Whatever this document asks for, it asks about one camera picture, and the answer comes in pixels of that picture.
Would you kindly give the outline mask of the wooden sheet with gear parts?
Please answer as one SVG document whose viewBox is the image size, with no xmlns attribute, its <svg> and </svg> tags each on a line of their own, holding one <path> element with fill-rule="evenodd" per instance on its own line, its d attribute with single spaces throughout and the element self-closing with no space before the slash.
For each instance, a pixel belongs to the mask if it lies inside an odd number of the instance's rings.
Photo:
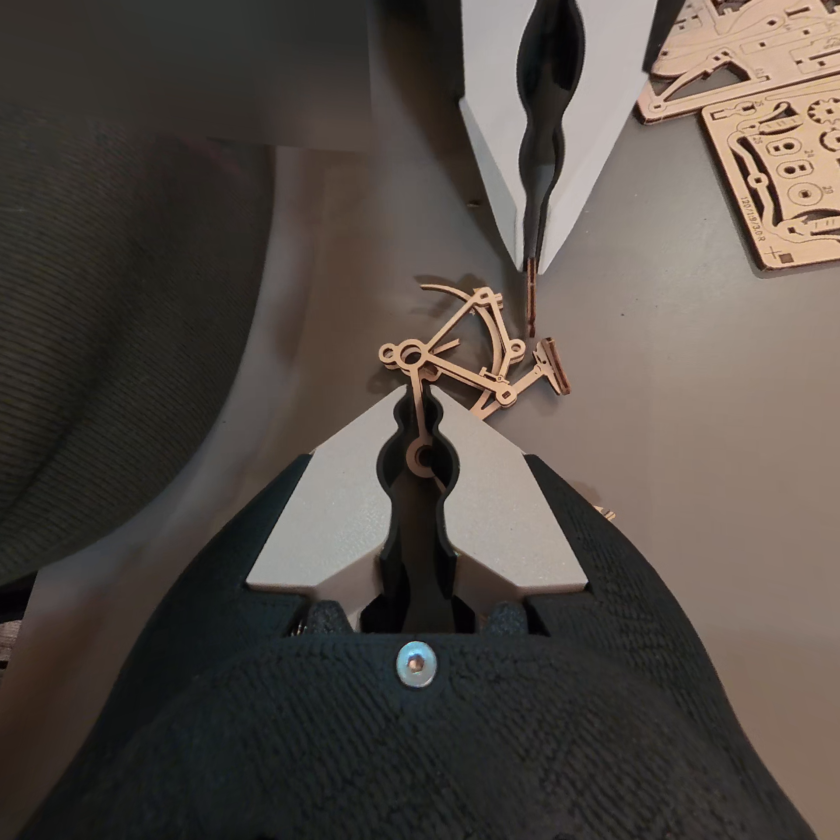
<svg viewBox="0 0 840 840">
<path fill-rule="evenodd" d="M 758 266 L 838 261 L 838 77 L 710 105 L 701 120 Z"/>
</svg>

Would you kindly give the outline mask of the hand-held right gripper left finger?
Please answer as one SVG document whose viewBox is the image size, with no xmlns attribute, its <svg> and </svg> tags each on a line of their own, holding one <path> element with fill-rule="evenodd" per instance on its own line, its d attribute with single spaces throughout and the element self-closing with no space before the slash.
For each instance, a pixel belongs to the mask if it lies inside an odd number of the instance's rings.
<svg viewBox="0 0 840 840">
<path fill-rule="evenodd" d="M 256 591 L 375 599 L 392 502 L 377 474 L 397 433 L 399 386 L 315 448 L 246 579 Z"/>
</svg>

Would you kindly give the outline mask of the wooden sheet with rectangular slots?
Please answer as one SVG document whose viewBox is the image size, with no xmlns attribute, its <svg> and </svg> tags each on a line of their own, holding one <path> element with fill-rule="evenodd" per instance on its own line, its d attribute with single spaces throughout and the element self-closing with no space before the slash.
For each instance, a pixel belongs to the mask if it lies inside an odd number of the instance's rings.
<svg viewBox="0 0 840 840">
<path fill-rule="evenodd" d="M 838 2 L 685 2 L 637 110 L 660 123 L 838 71 Z"/>
</svg>

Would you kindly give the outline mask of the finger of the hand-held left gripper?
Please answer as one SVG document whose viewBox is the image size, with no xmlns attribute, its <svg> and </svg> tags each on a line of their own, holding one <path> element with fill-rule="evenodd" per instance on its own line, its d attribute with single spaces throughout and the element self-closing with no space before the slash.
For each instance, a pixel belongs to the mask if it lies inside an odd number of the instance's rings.
<svg viewBox="0 0 840 840">
<path fill-rule="evenodd" d="M 572 230 L 668 34 L 668 4 L 557 2 L 546 57 L 556 95 L 542 128 L 552 160 L 539 201 L 537 271 Z"/>
<path fill-rule="evenodd" d="M 529 50 L 533 1 L 460 4 L 464 93 L 461 117 L 502 244 L 516 270 L 533 256 L 537 173 L 523 101 L 522 49 Z"/>
</svg>

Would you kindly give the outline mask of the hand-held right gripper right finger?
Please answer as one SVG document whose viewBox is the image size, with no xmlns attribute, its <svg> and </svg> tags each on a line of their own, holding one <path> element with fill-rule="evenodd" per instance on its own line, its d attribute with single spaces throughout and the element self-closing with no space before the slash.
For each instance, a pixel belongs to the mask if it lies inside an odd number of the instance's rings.
<svg viewBox="0 0 840 840">
<path fill-rule="evenodd" d="M 581 592 L 587 577 L 518 446 L 435 385 L 437 430 L 457 458 L 443 499 L 458 599 Z"/>
</svg>

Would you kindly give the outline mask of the wooden model assembly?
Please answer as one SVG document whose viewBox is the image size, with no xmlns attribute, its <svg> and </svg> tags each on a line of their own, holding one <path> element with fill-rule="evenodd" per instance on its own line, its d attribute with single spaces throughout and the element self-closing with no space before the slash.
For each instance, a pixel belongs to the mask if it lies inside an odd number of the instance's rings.
<svg viewBox="0 0 840 840">
<path fill-rule="evenodd" d="M 481 420 L 500 409 L 513 406 L 519 395 L 539 380 L 546 380 L 554 392 L 562 396 L 571 392 L 571 384 L 552 338 L 536 343 L 532 351 L 533 367 L 528 373 L 515 382 L 509 380 L 511 367 L 522 362 L 527 347 L 524 340 L 510 336 L 502 317 L 503 298 L 499 292 L 489 287 L 477 287 L 467 293 L 438 283 L 423 283 L 421 288 L 457 298 L 460 306 L 431 339 L 384 343 L 378 357 L 385 368 L 399 370 L 411 383 L 417 436 L 407 448 L 406 464 L 415 476 L 430 479 L 434 476 L 431 461 L 433 436 L 426 421 L 425 383 L 434 383 L 444 375 L 475 389 L 479 397 L 470 412 Z M 449 334 L 470 313 L 483 321 L 490 336 L 490 366 L 484 366 L 479 371 L 472 371 L 445 358 L 447 352 L 459 346 L 459 339 L 448 339 Z"/>
</svg>

